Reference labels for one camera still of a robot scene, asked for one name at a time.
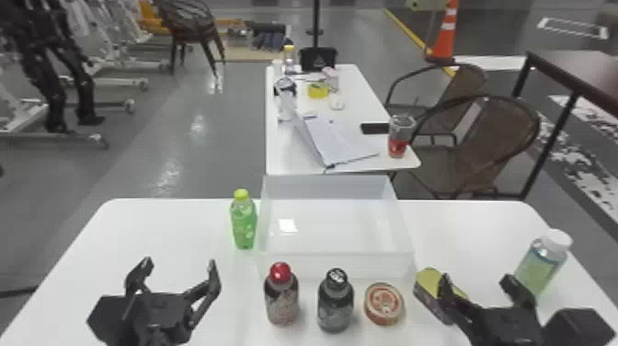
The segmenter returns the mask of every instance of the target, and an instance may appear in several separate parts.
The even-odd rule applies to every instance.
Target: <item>red liquid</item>
[[[401,158],[406,152],[407,141],[389,139],[388,140],[388,155],[392,158]]]

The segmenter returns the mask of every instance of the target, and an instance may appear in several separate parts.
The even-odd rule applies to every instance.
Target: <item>green bottle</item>
[[[249,198],[248,190],[238,189],[234,191],[230,215],[232,216],[232,231],[236,247],[241,249],[253,248],[258,215],[256,205]]]
[[[538,296],[567,261],[573,239],[563,231],[550,229],[534,239],[528,253],[515,270],[515,278]]]

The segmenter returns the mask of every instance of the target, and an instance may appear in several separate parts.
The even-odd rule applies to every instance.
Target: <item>caster wheel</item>
[[[124,111],[126,111],[127,114],[135,113],[135,100],[134,99],[128,98],[124,101]]]
[[[109,149],[108,141],[106,141],[105,138],[103,138],[103,136],[100,133],[92,133],[92,134],[90,134],[88,136],[88,140],[90,140],[92,143],[96,144],[102,150],[108,150]]]
[[[147,80],[140,81],[139,87],[140,87],[140,90],[142,91],[148,91],[148,81]]]

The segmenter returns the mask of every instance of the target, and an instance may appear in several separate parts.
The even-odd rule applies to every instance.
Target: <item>table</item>
[[[511,94],[513,97],[518,98],[521,95],[523,85],[533,67],[571,89],[571,96],[562,109],[554,130],[536,160],[523,189],[516,195],[521,200],[530,193],[579,97],[584,97],[608,113],[618,116],[618,62],[611,56],[597,51],[527,52],[526,62],[521,68]]]
[[[457,328],[443,326],[411,290],[403,290],[406,317],[389,329],[373,325],[358,306],[351,328],[320,332],[314,306],[304,306],[292,329],[271,326],[262,278],[251,252],[236,250],[230,200],[115,200],[104,204],[0,338],[0,346],[99,345],[86,318],[102,294],[122,294],[127,272],[144,256],[154,260],[147,284],[182,292],[206,278],[217,261],[223,289],[188,345],[375,346],[469,345]],[[517,266],[530,241],[548,225],[522,202],[401,201],[419,268],[447,271],[478,304],[506,306],[498,286]],[[364,288],[357,287],[358,294]],[[301,292],[301,300],[315,299]],[[545,322],[559,307],[590,306],[616,330],[618,309],[574,257],[548,286],[538,309]]]
[[[328,98],[314,100],[307,97],[304,81],[297,81],[298,110],[301,113],[315,111],[319,116],[334,120],[341,131],[345,131],[352,138],[358,139],[379,151],[375,157],[365,158],[345,165],[337,165],[327,173],[355,173],[370,171],[395,171],[420,166],[418,157],[410,147],[403,158],[391,158],[388,155],[387,135],[363,135],[361,123],[386,122],[388,112],[382,102],[373,93],[361,71],[353,64],[337,65],[339,71],[340,94],[346,107],[343,110],[332,110]],[[301,75],[297,78],[313,78],[321,74]],[[277,104],[273,95],[273,69],[266,68],[266,174],[268,175],[302,175],[322,174],[324,167],[314,157],[312,152],[302,141],[289,121],[278,122]]]

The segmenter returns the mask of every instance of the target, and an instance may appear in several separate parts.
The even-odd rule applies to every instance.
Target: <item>traffic cone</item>
[[[452,46],[455,43],[457,7],[459,7],[459,0],[449,0],[446,4],[446,13],[444,14],[440,34],[431,49],[432,52],[425,57],[425,60],[429,63],[450,64],[455,62],[455,59],[452,57]]]

